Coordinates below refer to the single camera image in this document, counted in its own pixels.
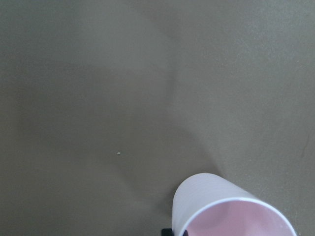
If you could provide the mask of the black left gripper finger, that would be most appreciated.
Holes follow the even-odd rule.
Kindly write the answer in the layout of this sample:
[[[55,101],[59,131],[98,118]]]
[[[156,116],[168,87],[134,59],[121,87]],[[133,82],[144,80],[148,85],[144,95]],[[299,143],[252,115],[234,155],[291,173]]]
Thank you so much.
[[[174,236],[172,225],[161,229],[161,236]]]

